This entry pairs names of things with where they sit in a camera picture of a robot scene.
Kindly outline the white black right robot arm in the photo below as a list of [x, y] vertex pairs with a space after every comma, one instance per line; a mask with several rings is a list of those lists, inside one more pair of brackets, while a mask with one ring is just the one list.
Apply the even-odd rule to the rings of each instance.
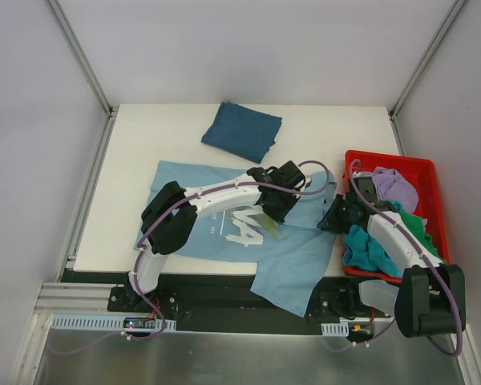
[[466, 325], [463, 271], [422, 245], [398, 209], [378, 199], [368, 176], [352, 176], [347, 193], [335, 196], [317, 227], [347, 234], [355, 225], [379, 243], [402, 277], [399, 286], [365, 280], [345, 296], [346, 310], [360, 317], [377, 307], [394, 317], [407, 338], [461, 335]]

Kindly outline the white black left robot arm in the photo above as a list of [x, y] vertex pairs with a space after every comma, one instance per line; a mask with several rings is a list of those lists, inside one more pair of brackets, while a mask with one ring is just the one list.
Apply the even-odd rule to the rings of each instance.
[[251, 168], [208, 186], [184, 188], [176, 181], [168, 182], [141, 214], [142, 236], [136, 245], [141, 257], [128, 274], [131, 288], [126, 303], [137, 312], [152, 306], [163, 257], [184, 247], [198, 219], [254, 207], [280, 224], [310, 184], [311, 178], [292, 161], [279, 168]]

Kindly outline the light blue t shirt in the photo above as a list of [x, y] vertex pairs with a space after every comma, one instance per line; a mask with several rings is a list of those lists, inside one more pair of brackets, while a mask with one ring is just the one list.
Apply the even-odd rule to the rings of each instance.
[[[151, 186], [150, 201], [170, 181], [202, 187], [238, 177], [241, 172], [199, 164], [161, 161]], [[330, 172], [313, 174], [283, 223], [276, 223], [254, 207], [240, 207], [198, 219], [184, 247], [183, 257], [235, 263], [256, 263], [251, 291], [288, 312], [305, 315], [310, 295], [323, 278], [334, 234], [317, 223], [333, 201], [336, 182]]]

